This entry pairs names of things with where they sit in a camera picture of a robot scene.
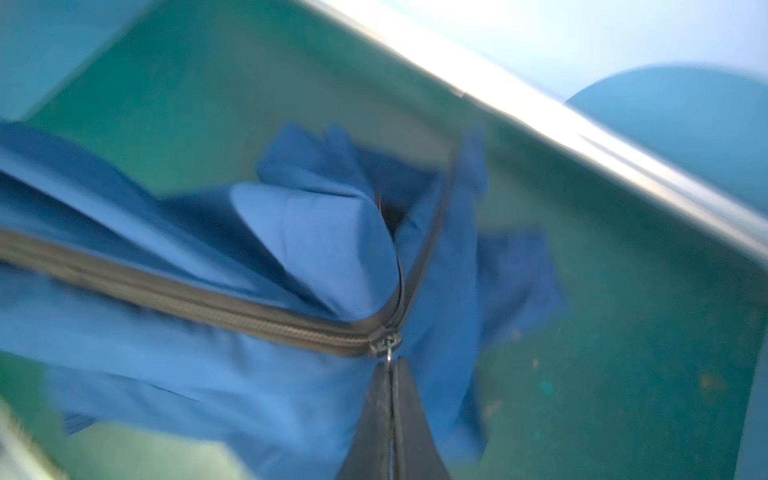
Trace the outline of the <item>blue jacket with black lining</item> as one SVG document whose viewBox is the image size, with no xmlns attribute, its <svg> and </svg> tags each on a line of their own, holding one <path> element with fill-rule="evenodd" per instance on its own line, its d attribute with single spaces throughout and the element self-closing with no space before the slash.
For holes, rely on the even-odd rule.
<svg viewBox="0 0 768 480">
<path fill-rule="evenodd" d="M 485 435 L 475 365 L 565 296 L 536 230 L 482 232 L 483 138 L 446 170 L 295 124 L 254 182 L 156 197 L 1 127 L 1 348 L 44 365 L 75 434 L 225 443 L 263 479 L 337 479 L 374 370 L 404 358 L 445 463 Z"/>
</svg>

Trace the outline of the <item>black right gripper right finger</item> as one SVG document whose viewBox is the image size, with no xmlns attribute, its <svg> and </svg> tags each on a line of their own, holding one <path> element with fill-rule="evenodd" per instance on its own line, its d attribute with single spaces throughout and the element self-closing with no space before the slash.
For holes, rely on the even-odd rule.
<svg viewBox="0 0 768 480">
<path fill-rule="evenodd" d="M 449 480 L 408 362 L 399 358 L 391 368 L 392 478 Z"/>
</svg>

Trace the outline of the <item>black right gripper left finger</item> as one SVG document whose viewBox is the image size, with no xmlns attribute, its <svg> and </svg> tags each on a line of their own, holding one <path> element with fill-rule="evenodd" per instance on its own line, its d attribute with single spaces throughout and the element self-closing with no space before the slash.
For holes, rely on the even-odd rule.
<svg viewBox="0 0 768 480">
<path fill-rule="evenodd" d="M 376 366 L 354 439 L 338 480 L 387 480 L 391 472 L 393 400 L 391 366 Z"/>
</svg>

